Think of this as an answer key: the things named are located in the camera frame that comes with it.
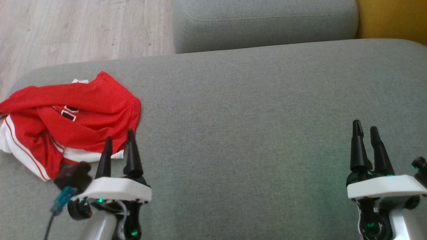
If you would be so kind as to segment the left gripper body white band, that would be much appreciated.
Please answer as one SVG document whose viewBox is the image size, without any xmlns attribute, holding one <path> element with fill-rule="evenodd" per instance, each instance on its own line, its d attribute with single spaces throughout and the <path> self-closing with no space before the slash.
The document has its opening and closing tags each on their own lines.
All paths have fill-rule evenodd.
<svg viewBox="0 0 427 240">
<path fill-rule="evenodd" d="M 119 201 L 124 204 L 147 204 L 151 202 L 151 187 L 128 177 L 101 177 L 93 180 L 86 168 L 71 168 L 68 170 L 68 186 L 71 198 L 68 201 L 68 213 L 76 221 L 85 220 L 92 216 L 91 205 L 97 209 L 117 214 L 115 207 Z"/>
</svg>

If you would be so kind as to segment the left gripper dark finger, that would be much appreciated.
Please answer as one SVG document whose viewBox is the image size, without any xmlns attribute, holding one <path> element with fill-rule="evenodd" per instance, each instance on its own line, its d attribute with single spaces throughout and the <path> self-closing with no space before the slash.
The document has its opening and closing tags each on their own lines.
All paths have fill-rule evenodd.
<svg viewBox="0 0 427 240">
<path fill-rule="evenodd" d="M 101 154 L 95 179 L 111 177 L 112 138 L 109 136 L 105 141 L 104 150 Z"/>
<path fill-rule="evenodd" d="M 143 167 L 140 158 L 140 153 L 137 147 L 135 134 L 132 129 L 127 131 L 126 142 L 126 165 L 123 168 L 123 173 L 130 179 L 138 179 L 143 176 Z"/>
</svg>

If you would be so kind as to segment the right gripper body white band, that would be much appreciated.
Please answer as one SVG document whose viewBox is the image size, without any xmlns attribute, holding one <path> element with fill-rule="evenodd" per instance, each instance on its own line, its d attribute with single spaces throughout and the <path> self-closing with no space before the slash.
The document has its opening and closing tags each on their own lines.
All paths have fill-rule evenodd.
<svg viewBox="0 0 427 240">
<path fill-rule="evenodd" d="M 357 204 L 357 228 L 362 240 L 425 240 L 412 213 L 426 196 L 426 168 L 415 176 L 368 176 L 351 173 L 348 199 Z"/>
</svg>

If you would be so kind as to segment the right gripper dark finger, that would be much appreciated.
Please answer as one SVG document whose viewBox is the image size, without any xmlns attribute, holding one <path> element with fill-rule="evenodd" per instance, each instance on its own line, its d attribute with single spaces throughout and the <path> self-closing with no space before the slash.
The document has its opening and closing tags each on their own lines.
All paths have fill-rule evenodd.
<svg viewBox="0 0 427 240">
<path fill-rule="evenodd" d="M 375 168 L 369 171 L 369 176 L 395 176 L 389 155 L 375 126 L 370 128 L 370 142 L 374 150 Z"/>
<path fill-rule="evenodd" d="M 360 170 L 372 170 L 372 163 L 369 161 L 363 142 L 364 132 L 360 120 L 356 119 L 352 122 L 352 138 L 351 138 L 351 156 L 350 170 L 356 172 Z"/>
</svg>

